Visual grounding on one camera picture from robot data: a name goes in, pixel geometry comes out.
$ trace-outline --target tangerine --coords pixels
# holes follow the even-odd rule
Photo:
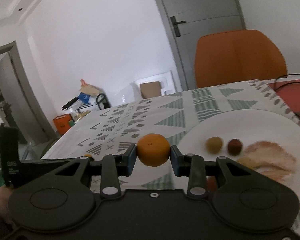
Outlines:
[[[137,143],[137,156],[144,165],[158,167],[169,159],[170,143],[160,134],[147,134]]]

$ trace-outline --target orange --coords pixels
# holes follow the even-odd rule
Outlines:
[[[207,177],[207,188],[208,188],[208,191],[210,191],[210,192],[214,192],[214,191],[218,190],[218,184],[217,184],[215,176]]]
[[[144,165],[158,167],[169,159],[170,144],[160,134],[147,134],[137,143],[137,156]]]

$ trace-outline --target white plate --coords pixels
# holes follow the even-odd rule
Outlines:
[[[208,138],[219,136],[224,141],[221,152],[213,155],[207,152],[205,142]],[[178,148],[183,153],[194,153],[207,161],[215,161],[218,156],[227,156],[227,143],[239,139],[244,148],[257,141],[278,143],[287,152],[297,158],[298,169],[289,187],[298,195],[300,200],[300,127],[288,118],[263,110],[236,110],[215,115],[190,130],[179,142]],[[174,176],[176,188],[186,190],[188,178]]]

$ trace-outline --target gray door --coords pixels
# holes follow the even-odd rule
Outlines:
[[[194,57],[202,36],[242,29],[242,18],[235,0],[162,0],[170,18],[187,88],[196,88]],[[173,18],[181,23],[173,26]]]
[[[0,90],[4,100],[10,105],[11,115],[28,142],[47,142],[48,138],[23,94],[7,53],[0,61]]]

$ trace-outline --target bread slice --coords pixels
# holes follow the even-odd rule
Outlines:
[[[246,148],[244,157],[250,159],[253,167],[275,166],[290,173],[297,169],[296,158],[273,142],[260,141],[251,144]]]
[[[241,157],[237,159],[237,162],[243,166],[248,167],[249,169],[256,170],[259,167],[259,163],[255,162],[249,157]]]
[[[293,175],[291,172],[284,170],[262,171],[260,173],[280,183],[285,183],[286,180]]]

